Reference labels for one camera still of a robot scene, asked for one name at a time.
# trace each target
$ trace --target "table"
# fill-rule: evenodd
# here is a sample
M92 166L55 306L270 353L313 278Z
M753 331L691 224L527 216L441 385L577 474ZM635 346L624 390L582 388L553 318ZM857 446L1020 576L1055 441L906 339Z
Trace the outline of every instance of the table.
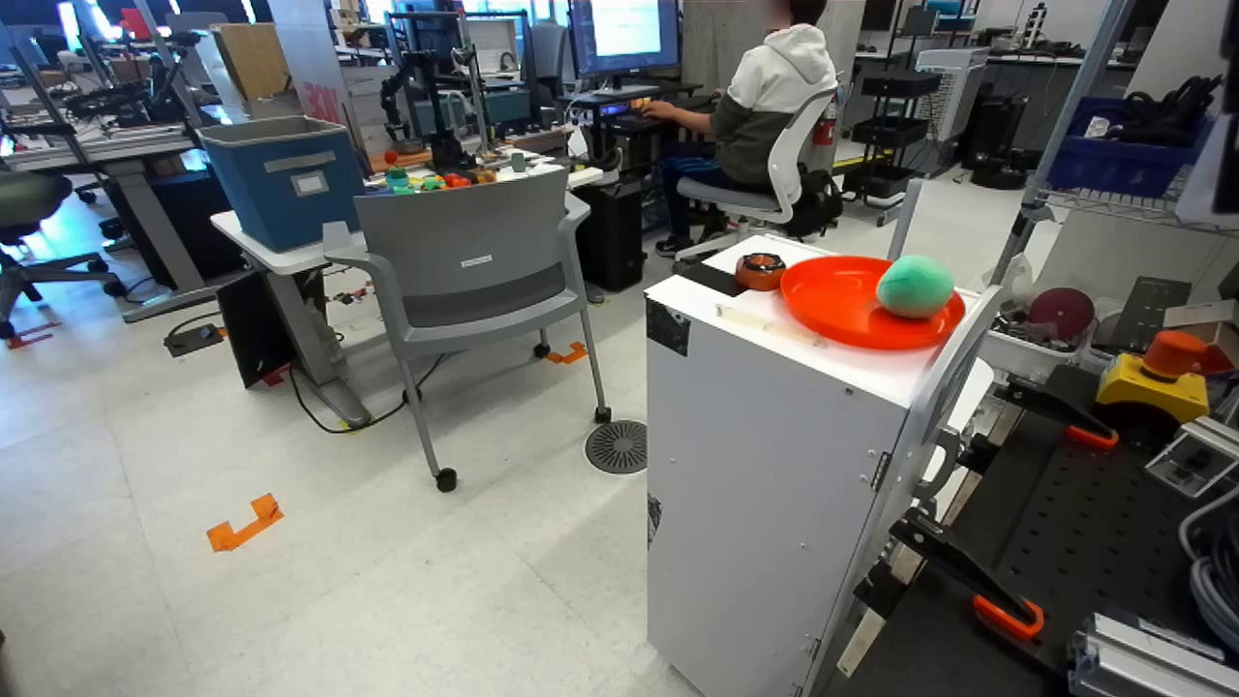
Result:
M589 157L592 163L610 163L616 157L616 136L610 132L610 108L624 108L638 99L660 95L692 95L692 84L619 84L619 90L589 90L589 95L567 95L567 101L584 113L589 126Z
M1092 390L1095 380L1063 370L1055 385ZM1092 608L1125 608L1163 629L1198 632L1183 599L1177 522L1192 506L1144 474L1147 450L1121 441L1121 454L1095 454L1063 441L1063 421L1024 416L1001 450L992 478L953 526L953 539L992 566L1020 593L1034 596L1047 616L1047 647L1063 647ZM925 575L894 608L888 632L846 683L821 672L812 694L828 697L903 697L918 694L1066 694L1066 677L1034 672L1012 647L1001 647L968 616L968 590Z
M87 132L79 136L87 163L69 149L46 151L0 151L4 170L89 170L101 166L133 204L137 221L142 224L157 257L164 261L166 274L176 278L176 293L160 301L137 306L123 323L142 323L157 314L172 314L180 306L210 301L222 284L207 284L198 265L190 261L180 230L172 224L166 208L160 204L142 158L182 157L193 149L182 126L157 126L157 128L120 128L120 132Z
M527 176L542 176L549 170L553 163L549 158L539 158L531 157L539 166L527 170ZM606 170L572 170L568 176L568 192L582 192L582 186L606 186L613 181L613 176ZM567 221L584 221L589 216L589 204L582 197L568 193L567 201ZM264 269L264 284L290 331L290 346L300 353L300 370L309 375L309 385L318 388L321 404L331 404L350 428L370 428L372 416L370 408L357 399L353 385L350 385L350 357L346 357L346 346L336 341L336 335L331 331L324 314L318 310L318 301L304 297L300 291L300 274L313 273L313 269L324 269L331 265L331 252L324 244L308 244L308 248L288 248L288 252L277 252L266 248L264 242L247 238L242 216L233 208L224 215L215 215L210 216L247 261L257 261Z

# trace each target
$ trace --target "white cabinet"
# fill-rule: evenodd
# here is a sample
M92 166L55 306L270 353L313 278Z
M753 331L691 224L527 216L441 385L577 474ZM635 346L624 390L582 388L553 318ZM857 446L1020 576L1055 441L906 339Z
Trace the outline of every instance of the white cabinet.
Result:
M712 265L743 252L821 257L753 238ZM774 293L650 286L650 643L692 690L808 683L989 318L992 293L968 297L943 353L857 353L798 331Z

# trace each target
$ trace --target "gray chair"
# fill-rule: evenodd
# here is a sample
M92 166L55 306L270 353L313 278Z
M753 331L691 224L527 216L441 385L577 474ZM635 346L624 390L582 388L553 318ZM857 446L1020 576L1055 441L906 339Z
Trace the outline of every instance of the gray chair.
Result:
M357 265L377 284L439 491L455 491L457 474L439 466L431 441L417 399L426 359L512 335L539 335L533 357L545 357L545 326L577 314L595 388L592 420L613 421L577 265L577 224L589 208L567 216L561 170L455 193L363 193L357 215L370 252L331 248L331 261Z
M704 201L718 204L724 216L734 221L758 221L758 224L790 224L798 201L803 201L803 151L812 136L812 126L821 121L821 113L838 101L838 95L812 95L803 113L777 132L772 158L768 158L768 176L772 176L772 193L753 193L753 192L728 192L728 186L710 186L710 181L692 181L681 180L679 193L691 201ZM728 248L737 242L712 242L712 244L696 244L679 252L679 261L686 257L700 257L712 248Z

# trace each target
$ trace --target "chair caster wheel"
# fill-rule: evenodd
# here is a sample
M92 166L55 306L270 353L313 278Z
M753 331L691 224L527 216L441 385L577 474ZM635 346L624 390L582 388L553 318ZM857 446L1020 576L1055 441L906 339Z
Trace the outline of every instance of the chair caster wheel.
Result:
M128 293L128 286L123 286L123 278L106 278L106 293L113 293L113 297L123 297Z
M457 491L457 469L439 469L439 474L434 474L434 488L439 488L439 491Z

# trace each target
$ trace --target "bag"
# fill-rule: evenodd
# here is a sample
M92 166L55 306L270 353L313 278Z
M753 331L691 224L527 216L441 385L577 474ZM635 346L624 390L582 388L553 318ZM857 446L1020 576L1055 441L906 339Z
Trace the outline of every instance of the bag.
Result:
M803 170L803 201L788 224L790 238L812 238L839 221L846 193L828 170Z

